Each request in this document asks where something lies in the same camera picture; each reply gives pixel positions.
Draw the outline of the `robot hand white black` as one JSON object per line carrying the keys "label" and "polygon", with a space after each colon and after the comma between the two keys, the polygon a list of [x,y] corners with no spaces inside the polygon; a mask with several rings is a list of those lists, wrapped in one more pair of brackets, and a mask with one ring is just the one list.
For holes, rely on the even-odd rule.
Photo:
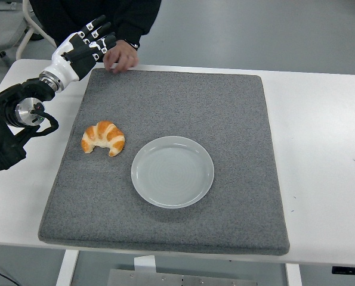
{"label": "robot hand white black", "polygon": [[116,46],[110,27],[111,23],[101,15],[70,34],[53,53],[51,64],[39,75],[40,80],[53,82],[58,90],[82,80]]}

